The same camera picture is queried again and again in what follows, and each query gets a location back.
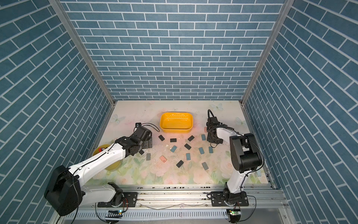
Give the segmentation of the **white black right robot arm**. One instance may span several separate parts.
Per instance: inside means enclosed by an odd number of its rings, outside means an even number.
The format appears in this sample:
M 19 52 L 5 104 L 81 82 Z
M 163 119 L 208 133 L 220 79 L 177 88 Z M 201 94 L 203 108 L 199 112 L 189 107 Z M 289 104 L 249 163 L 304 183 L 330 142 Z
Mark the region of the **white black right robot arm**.
M 243 192 L 249 176 L 258 171 L 264 164 L 264 156 L 252 133 L 240 134 L 234 128 L 219 122 L 211 111 L 208 111 L 206 123 L 207 141 L 219 145 L 224 142 L 230 146 L 231 162 L 234 167 L 231 177 L 226 182 L 224 196 L 231 199 Z

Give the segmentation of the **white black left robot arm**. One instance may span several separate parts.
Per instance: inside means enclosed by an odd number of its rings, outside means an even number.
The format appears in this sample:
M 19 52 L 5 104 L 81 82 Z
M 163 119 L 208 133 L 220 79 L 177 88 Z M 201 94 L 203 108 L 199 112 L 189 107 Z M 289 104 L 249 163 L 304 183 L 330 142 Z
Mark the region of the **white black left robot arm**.
M 55 168 L 44 197 L 62 217 L 82 205 L 110 203 L 112 207 L 120 206 L 123 204 L 123 190 L 115 183 L 89 187 L 85 184 L 110 165 L 152 147 L 151 130 L 138 126 L 131 136 L 123 136 L 115 140 L 95 156 L 68 168 L 63 165 Z

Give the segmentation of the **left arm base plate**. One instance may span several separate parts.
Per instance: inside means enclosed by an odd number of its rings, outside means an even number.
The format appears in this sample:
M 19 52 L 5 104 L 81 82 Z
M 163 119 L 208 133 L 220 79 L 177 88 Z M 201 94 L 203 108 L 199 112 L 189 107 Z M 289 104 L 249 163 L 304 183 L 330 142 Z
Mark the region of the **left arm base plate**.
M 137 203 L 138 192 L 124 192 L 122 195 L 115 196 L 109 202 L 99 202 L 97 207 L 99 208 L 117 208 L 135 207 Z

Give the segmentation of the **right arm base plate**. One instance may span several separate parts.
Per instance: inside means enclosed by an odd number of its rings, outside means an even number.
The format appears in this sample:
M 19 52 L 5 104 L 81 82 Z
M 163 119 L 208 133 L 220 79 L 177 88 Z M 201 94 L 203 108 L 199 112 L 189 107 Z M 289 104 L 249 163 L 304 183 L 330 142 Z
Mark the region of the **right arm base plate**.
M 248 196 L 245 191 L 232 194 L 230 192 L 212 191 L 207 194 L 207 198 L 210 199 L 213 207 L 223 206 L 249 206 Z

